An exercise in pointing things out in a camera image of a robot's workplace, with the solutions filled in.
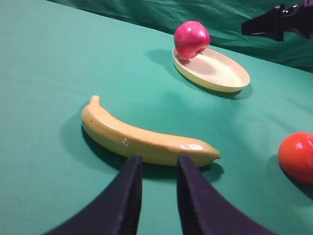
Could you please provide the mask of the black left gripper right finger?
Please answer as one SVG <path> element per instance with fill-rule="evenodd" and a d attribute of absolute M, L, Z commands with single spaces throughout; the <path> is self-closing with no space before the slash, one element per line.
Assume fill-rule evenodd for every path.
<path fill-rule="evenodd" d="M 178 210 L 184 235 L 272 235 L 223 198 L 188 157 L 178 159 Z"/>

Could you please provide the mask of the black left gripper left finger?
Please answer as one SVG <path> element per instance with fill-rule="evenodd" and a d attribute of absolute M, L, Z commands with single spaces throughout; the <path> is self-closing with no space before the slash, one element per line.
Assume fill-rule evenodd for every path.
<path fill-rule="evenodd" d="M 135 235 L 142 205 L 142 160 L 129 158 L 90 204 L 47 235 Z"/>

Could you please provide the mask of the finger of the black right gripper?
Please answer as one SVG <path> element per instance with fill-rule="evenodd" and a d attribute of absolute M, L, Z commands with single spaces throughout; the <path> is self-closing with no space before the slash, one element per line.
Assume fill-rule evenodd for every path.
<path fill-rule="evenodd" d="M 303 0 L 286 8 L 284 4 L 275 6 L 267 13 L 241 24 L 245 36 L 259 36 L 275 41 L 283 41 L 285 32 L 293 32 L 310 39 L 313 36 L 313 2 Z"/>

